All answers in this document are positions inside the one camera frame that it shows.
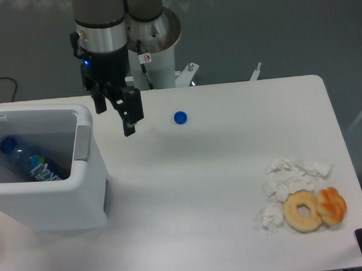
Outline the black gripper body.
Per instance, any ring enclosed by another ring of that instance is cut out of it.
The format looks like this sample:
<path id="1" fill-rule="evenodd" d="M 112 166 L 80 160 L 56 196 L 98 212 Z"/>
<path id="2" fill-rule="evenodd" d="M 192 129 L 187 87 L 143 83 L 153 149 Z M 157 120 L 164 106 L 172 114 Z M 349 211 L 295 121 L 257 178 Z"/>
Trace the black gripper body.
<path id="1" fill-rule="evenodd" d="M 70 33 L 73 55 L 80 65 L 83 88 L 92 97 L 120 97 L 128 72 L 127 40 L 118 30 Z"/>

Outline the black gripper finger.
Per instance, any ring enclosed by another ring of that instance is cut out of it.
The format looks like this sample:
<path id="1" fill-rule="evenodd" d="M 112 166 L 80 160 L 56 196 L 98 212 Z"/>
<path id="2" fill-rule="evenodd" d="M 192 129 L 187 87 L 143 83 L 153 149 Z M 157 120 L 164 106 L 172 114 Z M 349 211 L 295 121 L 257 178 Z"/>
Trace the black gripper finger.
<path id="1" fill-rule="evenodd" d="M 142 97 L 138 88 L 108 84 L 106 96 L 119 113 L 126 137 L 135 133 L 135 125 L 144 118 Z"/>
<path id="2" fill-rule="evenodd" d="M 94 100 L 94 107 L 97 114 L 102 114 L 107 110 L 106 99 L 101 93 L 101 88 L 95 84 L 90 90 L 91 98 Z"/>

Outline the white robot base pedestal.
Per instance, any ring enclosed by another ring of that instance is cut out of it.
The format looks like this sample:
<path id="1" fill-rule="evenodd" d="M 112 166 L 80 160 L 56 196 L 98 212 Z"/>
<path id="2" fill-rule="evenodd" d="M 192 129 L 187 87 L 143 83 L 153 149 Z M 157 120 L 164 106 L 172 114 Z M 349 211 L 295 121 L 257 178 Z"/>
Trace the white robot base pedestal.
<path id="1" fill-rule="evenodd" d="M 174 48 L 181 36 L 178 16 L 164 7 L 150 22 L 126 17 L 128 58 L 134 86 L 140 91 L 175 87 Z"/>

